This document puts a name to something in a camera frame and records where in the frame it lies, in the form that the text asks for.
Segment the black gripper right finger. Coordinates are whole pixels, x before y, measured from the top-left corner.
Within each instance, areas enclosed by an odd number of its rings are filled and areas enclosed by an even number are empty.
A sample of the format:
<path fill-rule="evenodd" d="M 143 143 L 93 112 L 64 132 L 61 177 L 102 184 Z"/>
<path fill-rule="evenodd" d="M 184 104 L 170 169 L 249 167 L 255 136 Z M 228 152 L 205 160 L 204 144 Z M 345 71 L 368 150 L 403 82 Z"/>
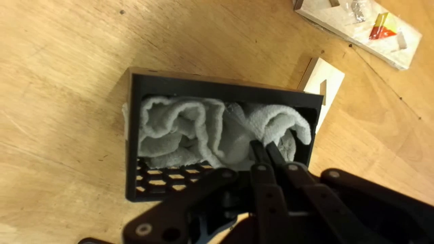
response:
<path fill-rule="evenodd" d="M 338 169 L 312 175 L 251 144 L 261 244 L 434 244 L 434 208 Z"/>

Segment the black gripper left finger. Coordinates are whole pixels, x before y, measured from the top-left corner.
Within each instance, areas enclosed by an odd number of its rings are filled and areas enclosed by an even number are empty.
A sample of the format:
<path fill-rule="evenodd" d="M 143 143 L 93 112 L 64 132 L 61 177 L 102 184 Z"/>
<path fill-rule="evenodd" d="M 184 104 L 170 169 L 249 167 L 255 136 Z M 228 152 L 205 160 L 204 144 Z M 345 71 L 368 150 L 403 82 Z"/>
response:
<path fill-rule="evenodd" d="M 124 244 L 207 244 L 250 211 L 250 175 L 215 170 L 129 221 Z"/>

